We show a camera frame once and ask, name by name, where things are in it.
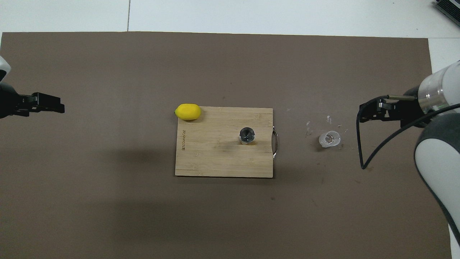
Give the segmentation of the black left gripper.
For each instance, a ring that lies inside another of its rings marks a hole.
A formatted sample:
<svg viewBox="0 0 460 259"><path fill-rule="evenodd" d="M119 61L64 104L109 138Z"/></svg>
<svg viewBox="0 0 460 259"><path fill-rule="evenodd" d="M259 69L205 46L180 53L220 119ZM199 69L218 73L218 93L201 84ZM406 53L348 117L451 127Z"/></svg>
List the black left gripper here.
<svg viewBox="0 0 460 259"><path fill-rule="evenodd" d="M30 113L52 112L65 113L65 105L56 96L44 93L20 95L20 116L29 116ZM0 118L13 116L20 97L16 90L9 84L0 84Z"/></svg>

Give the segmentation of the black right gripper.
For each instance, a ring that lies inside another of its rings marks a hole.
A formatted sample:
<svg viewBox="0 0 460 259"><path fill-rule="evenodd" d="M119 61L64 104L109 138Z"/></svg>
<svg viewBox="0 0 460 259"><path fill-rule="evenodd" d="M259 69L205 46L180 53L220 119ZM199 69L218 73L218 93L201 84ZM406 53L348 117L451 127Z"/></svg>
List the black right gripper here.
<svg viewBox="0 0 460 259"><path fill-rule="evenodd" d="M397 121L400 128L426 115L420 108L418 98L400 100L399 111L397 102L388 102L388 98L373 98L359 106L359 122L366 123L372 120Z"/></svg>

